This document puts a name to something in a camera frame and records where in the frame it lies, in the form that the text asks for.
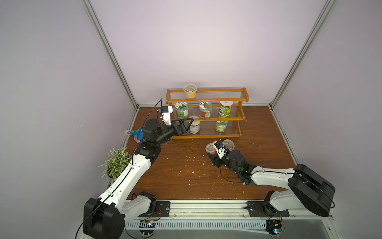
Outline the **green mimosa seed jar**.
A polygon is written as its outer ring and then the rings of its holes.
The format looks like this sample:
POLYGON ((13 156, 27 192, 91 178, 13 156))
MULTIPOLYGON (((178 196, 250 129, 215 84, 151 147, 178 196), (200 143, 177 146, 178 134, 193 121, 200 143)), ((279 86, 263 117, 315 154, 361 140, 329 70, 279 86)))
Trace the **green mimosa seed jar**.
POLYGON ((175 104, 175 109, 176 115, 179 119, 186 119, 189 116, 187 102, 177 102, 175 104))

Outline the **clear grey seed cup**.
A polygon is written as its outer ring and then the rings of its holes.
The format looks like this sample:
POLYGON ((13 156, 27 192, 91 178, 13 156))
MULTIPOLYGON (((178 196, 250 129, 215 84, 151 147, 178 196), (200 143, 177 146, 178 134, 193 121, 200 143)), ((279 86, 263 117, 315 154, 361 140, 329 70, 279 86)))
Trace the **clear grey seed cup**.
POLYGON ((232 140, 230 139, 225 139, 222 144, 225 146, 230 151, 233 151, 235 149, 235 144, 232 140))

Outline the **red seed cup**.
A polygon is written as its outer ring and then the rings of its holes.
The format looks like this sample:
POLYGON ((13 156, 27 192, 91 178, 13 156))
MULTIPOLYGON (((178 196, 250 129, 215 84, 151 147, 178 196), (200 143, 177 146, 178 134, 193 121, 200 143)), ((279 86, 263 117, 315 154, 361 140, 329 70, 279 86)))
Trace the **red seed cup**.
POLYGON ((209 143, 207 146, 206 146, 206 152, 208 154, 212 154, 212 155, 217 155, 217 151, 216 151, 216 148, 214 146, 213 143, 209 143))

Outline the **strawberry lid seed jar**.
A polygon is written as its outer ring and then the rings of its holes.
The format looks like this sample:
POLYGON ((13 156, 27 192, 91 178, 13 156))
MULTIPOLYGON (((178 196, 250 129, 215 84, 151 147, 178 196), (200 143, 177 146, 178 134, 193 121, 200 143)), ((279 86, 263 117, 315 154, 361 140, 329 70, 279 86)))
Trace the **strawberry lid seed jar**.
POLYGON ((207 120, 211 118, 211 113, 212 113, 212 103, 211 102, 200 102, 199 103, 199 117, 201 119, 207 120))

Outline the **yellow seed cup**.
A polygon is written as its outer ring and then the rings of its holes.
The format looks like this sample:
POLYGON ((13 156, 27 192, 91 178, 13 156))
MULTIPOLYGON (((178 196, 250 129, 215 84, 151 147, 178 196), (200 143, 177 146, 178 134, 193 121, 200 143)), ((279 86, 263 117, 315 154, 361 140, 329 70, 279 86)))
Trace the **yellow seed cup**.
POLYGON ((195 84, 189 83, 184 86, 183 90, 187 99, 194 99, 196 97, 198 88, 195 84))

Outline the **green yellow label jar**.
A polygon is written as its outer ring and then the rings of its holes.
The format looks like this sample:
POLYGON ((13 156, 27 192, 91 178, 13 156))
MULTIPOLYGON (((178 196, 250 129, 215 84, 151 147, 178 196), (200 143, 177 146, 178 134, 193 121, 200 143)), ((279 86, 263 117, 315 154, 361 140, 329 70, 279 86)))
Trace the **green yellow label jar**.
POLYGON ((232 111, 233 101, 220 101, 218 113, 222 117, 229 117, 232 111))

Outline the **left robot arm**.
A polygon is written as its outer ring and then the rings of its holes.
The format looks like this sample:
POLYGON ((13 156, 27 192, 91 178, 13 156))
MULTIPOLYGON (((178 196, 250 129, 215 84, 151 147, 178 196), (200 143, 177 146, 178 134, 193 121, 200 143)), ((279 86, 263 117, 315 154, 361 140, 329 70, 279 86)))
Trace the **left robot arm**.
POLYGON ((127 197, 139 179, 153 165, 161 152, 161 144, 189 131, 193 118, 172 120, 161 124, 157 119, 145 122, 143 138, 133 153, 132 160, 98 198, 90 198, 84 205, 83 233, 93 239, 118 239, 125 225, 138 216, 156 213, 156 197, 142 192, 128 204, 127 197))

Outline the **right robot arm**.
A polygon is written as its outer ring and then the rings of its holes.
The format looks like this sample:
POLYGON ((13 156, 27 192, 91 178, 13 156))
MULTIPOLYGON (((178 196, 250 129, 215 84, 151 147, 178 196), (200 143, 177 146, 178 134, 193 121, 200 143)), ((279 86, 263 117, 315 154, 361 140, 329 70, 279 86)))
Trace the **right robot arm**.
POLYGON ((270 191, 263 201, 266 215, 285 210, 306 208, 320 217, 328 217, 335 208, 335 187, 304 164, 294 168, 272 169, 249 164, 237 150, 217 149, 208 154, 212 165, 225 166, 244 185, 273 186, 282 192, 270 191))

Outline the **white-lid jar bottom left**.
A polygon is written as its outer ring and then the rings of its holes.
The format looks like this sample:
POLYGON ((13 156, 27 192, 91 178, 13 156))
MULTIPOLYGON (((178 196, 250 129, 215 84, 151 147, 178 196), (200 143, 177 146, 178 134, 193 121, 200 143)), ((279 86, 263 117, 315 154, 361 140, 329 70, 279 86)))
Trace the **white-lid jar bottom left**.
POLYGON ((192 122, 189 132, 191 134, 197 134, 200 131, 201 122, 200 121, 194 121, 192 122))

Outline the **orange wooden three-tier shelf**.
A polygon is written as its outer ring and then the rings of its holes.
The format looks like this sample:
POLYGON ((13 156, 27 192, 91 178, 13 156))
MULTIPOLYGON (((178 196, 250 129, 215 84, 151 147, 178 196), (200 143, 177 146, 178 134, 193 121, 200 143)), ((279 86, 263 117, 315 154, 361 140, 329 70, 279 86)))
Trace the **orange wooden three-tier shelf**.
POLYGON ((187 99, 183 90, 167 90, 166 103, 170 106, 175 106, 177 102, 187 102, 189 117, 195 121, 200 121, 200 131, 197 134, 186 133, 179 138, 236 138, 241 137, 240 122, 245 120, 243 110, 243 102, 249 101, 249 95, 246 88, 237 89, 204 89, 197 90, 194 99, 187 99), (199 117, 199 103, 211 102, 213 109, 210 119, 201 119, 199 117), (220 101, 233 101, 232 111, 229 117, 219 115, 220 101), (227 120, 227 128, 224 133, 218 133, 215 130, 215 122, 217 120, 227 120))

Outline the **small green potted plant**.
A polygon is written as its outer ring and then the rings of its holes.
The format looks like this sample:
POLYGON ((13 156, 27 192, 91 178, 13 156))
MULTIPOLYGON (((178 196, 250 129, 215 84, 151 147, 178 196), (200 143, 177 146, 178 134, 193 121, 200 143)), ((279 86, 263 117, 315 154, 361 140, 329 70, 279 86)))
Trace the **small green potted plant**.
POLYGON ((127 147, 124 146, 119 149, 111 149, 108 157, 109 158, 100 165, 100 167, 103 167, 101 176, 116 180, 131 162, 132 155, 128 153, 127 147))

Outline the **circuit board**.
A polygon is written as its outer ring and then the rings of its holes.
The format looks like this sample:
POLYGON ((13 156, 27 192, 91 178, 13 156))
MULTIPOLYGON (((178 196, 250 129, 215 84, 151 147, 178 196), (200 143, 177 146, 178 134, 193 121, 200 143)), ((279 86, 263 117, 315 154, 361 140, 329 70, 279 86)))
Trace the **circuit board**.
POLYGON ((285 230, 281 220, 267 220, 265 226, 265 231, 271 236, 279 236, 285 230))
POLYGON ((141 220, 139 223, 139 232, 142 238, 149 238, 153 236, 156 230, 156 221, 155 220, 141 220))

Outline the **left circuit board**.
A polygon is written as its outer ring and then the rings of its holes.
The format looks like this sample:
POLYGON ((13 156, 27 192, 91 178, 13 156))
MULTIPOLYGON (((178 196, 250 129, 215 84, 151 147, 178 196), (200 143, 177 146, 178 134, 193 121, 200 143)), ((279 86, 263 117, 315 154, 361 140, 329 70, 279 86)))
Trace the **left circuit board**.
POLYGON ((142 238, 149 238, 153 236, 156 230, 156 221, 155 220, 141 220, 139 223, 139 232, 142 238))

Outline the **aluminium front rail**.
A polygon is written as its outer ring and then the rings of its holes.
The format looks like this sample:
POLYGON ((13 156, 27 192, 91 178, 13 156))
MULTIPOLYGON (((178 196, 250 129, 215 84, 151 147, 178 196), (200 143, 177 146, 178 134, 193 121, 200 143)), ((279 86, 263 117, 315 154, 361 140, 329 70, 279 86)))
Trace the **aluminium front rail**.
POLYGON ((246 206, 248 200, 170 200, 169 217, 136 218, 125 225, 121 236, 128 235, 133 239, 152 239, 164 231, 178 231, 186 234, 188 231, 231 231, 235 233, 250 233, 269 239, 285 239, 302 236, 312 239, 323 234, 324 238, 341 239, 339 228, 332 217, 321 218, 307 210, 289 210, 289 217, 250 217, 246 206), (142 238, 139 232, 141 220, 155 220, 156 230, 153 236, 142 238), (265 229, 267 220, 281 220, 284 232, 279 236, 271 236, 265 229))

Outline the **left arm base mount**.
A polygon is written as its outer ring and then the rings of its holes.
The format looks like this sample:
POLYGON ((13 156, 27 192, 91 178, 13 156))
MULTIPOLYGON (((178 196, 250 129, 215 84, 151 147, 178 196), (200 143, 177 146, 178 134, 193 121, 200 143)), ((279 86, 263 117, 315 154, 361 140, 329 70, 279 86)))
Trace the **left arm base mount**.
POLYGON ((145 196, 150 199, 150 205, 146 212, 140 214, 138 218, 143 217, 169 217, 171 202, 170 201, 158 201, 157 197, 147 192, 141 192, 140 194, 133 193, 131 195, 131 201, 135 200, 138 196, 145 196))

